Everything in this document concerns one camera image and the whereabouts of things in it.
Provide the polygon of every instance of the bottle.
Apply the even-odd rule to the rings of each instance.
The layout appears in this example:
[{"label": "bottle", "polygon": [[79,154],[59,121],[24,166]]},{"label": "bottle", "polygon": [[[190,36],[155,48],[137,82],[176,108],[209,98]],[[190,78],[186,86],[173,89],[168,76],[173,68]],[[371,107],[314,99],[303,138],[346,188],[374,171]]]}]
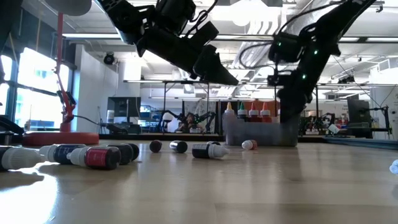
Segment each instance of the bottle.
[{"label": "bottle", "polygon": [[262,122],[272,123],[271,111],[269,111],[269,109],[267,107],[267,102],[264,102],[262,104],[262,111],[260,112],[260,114],[261,114]]},{"label": "bottle", "polygon": [[111,144],[106,147],[116,147],[120,150],[120,165],[128,165],[132,159],[132,147],[128,144]]},{"label": "bottle", "polygon": [[247,140],[242,143],[242,148],[245,150],[256,150],[257,142],[255,140]]},{"label": "bottle", "polygon": [[188,149],[188,144],[185,141],[172,141],[170,148],[177,153],[184,153]]},{"label": "bottle", "polygon": [[249,110],[249,122],[261,122],[262,119],[259,118],[259,111],[256,109],[254,102],[251,103],[251,109]]},{"label": "bottle", "polygon": [[219,159],[229,154],[229,150],[215,144],[194,144],[192,155],[199,159]]},{"label": "bottle", "polygon": [[40,162],[43,162],[43,160],[36,150],[0,146],[0,171],[29,168]]},{"label": "bottle", "polygon": [[217,146],[221,145],[219,142],[216,142],[216,141],[210,141],[210,142],[207,142],[206,144],[215,144]]},{"label": "bottle", "polygon": [[113,170],[119,166],[121,154],[116,147],[94,146],[75,149],[67,155],[67,158],[74,165]]},{"label": "bottle", "polygon": [[67,155],[73,150],[86,147],[84,144],[54,144],[51,146],[43,146],[39,149],[39,154],[46,161],[58,162],[62,165],[72,165]]},{"label": "bottle", "polygon": [[158,153],[162,149],[162,142],[155,140],[149,144],[149,149],[154,152]]},{"label": "bottle", "polygon": [[243,119],[244,122],[248,121],[248,111],[244,109],[244,103],[241,103],[241,107],[238,110],[238,119]]},{"label": "bottle", "polygon": [[131,146],[132,149],[132,159],[131,159],[132,162],[135,161],[139,156],[139,147],[133,143],[128,143],[128,144]]}]

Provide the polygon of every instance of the cable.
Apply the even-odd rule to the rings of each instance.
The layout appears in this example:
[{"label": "cable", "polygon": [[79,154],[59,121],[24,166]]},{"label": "cable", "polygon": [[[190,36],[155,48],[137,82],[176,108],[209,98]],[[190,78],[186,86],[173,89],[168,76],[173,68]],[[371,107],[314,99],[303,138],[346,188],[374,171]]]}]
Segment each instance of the cable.
[{"label": "cable", "polygon": [[243,64],[243,62],[242,62],[243,54],[244,54],[245,52],[247,52],[248,50],[253,49],[253,48],[255,48],[255,47],[262,47],[262,46],[268,46],[268,45],[271,45],[271,43],[254,44],[254,45],[252,45],[252,46],[246,47],[246,48],[245,48],[244,50],[242,50],[242,52],[239,54],[239,63],[240,63],[244,68],[248,68],[248,69],[257,69],[257,68],[263,68],[263,67],[270,67],[270,68],[272,68],[272,69],[275,70],[275,68],[272,67],[272,66],[270,66],[270,65],[255,65],[255,66],[250,67],[250,66],[248,66],[248,65]]},{"label": "cable", "polygon": [[218,0],[215,0],[209,9],[207,9],[206,11],[199,12],[198,17],[193,20],[193,22],[197,21],[197,23],[195,25],[193,25],[193,27],[191,27],[191,29],[188,30],[188,32],[185,34],[184,37],[188,37],[193,30],[198,29],[198,26],[207,19],[207,16],[211,12],[211,10],[213,10],[213,8],[216,6],[217,3],[218,3]]},{"label": "cable", "polygon": [[[336,58],[334,55],[332,55],[332,56],[333,56],[333,58],[336,60],[337,64],[341,67],[341,69],[343,69],[343,71],[345,72],[345,74],[350,75],[350,74],[347,72],[347,70],[345,70],[345,68],[340,64],[340,62],[337,60],[337,58]],[[381,106],[376,102],[376,100],[374,100],[374,99],[371,97],[371,95],[370,95],[369,93],[367,93],[367,92],[361,87],[361,85],[359,85],[358,83],[356,83],[356,81],[354,81],[354,82],[355,82],[355,84],[356,84],[365,94],[367,94],[367,96],[368,96],[371,100],[373,100],[373,102],[374,102],[376,105],[378,105],[378,106],[381,108]]]},{"label": "cable", "polygon": [[330,7],[330,6],[334,6],[334,5],[337,5],[337,4],[341,4],[341,3],[344,3],[344,2],[346,2],[346,1],[347,1],[347,0],[341,0],[341,1],[337,1],[337,2],[331,2],[331,3],[327,4],[327,5],[320,6],[320,7],[316,7],[315,9],[311,9],[311,10],[302,12],[302,13],[300,13],[300,14],[297,14],[296,16],[290,18],[290,19],[279,29],[279,33],[282,32],[282,31],[286,28],[286,26],[287,26],[288,24],[290,24],[291,22],[293,22],[294,20],[296,20],[297,18],[299,18],[299,17],[301,17],[301,16],[307,15],[307,14],[309,14],[309,13],[311,13],[311,12],[315,12],[315,11],[319,11],[319,10],[322,10],[322,9],[326,9],[326,8],[328,8],[328,7]]}]

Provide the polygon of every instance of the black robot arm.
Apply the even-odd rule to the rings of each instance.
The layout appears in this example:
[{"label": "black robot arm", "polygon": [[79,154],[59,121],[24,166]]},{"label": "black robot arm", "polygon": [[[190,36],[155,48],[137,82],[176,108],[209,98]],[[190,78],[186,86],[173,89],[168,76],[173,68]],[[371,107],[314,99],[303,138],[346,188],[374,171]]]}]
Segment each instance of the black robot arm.
[{"label": "black robot arm", "polygon": [[281,85],[280,121],[297,116],[312,101],[312,93],[331,55],[340,56],[338,41],[353,22],[376,0],[345,0],[314,24],[304,27],[299,35],[279,32],[274,36],[269,58],[277,65],[298,62],[290,75],[276,72],[268,77],[269,85]]},{"label": "black robot arm", "polygon": [[211,22],[191,38],[180,37],[187,22],[194,21],[196,5],[192,0],[161,0],[156,7],[135,7],[126,0],[95,1],[111,19],[122,40],[137,47],[138,56],[148,50],[185,70],[192,79],[200,77],[206,82],[238,84],[222,66],[216,47],[207,44],[218,35]]}]

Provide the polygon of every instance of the metal rod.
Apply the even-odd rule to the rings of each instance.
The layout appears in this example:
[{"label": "metal rod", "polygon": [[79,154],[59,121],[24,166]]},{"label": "metal rod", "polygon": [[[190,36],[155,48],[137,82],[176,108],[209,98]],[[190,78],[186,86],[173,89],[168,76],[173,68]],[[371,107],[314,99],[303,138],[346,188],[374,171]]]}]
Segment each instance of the metal rod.
[{"label": "metal rod", "polygon": [[319,101],[318,101],[318,87],[315,86],[315,104],[317,106],[317,119],[319,118]]},{"label": "metal rod", "polygon": [[166,92],[168,92],[171,88],[173,88],[175,86],[175,83],[173,83],[173,85],[172,86],[170,86],[170,88],[168,88],[167,90],[166,90]]}]

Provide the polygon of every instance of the wooden table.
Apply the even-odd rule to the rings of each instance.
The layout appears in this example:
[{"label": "wooden table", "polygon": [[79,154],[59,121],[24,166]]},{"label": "wooden table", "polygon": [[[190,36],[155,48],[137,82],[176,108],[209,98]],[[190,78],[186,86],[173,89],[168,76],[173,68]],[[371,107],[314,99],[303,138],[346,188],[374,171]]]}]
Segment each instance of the wooden table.
[{"label": "wooden table", "polygon": [[0,173],[0,223],[398,222],[395,151],[232,147],[204,160],[142,143],[137,161],[113,171],[46,162]]}]

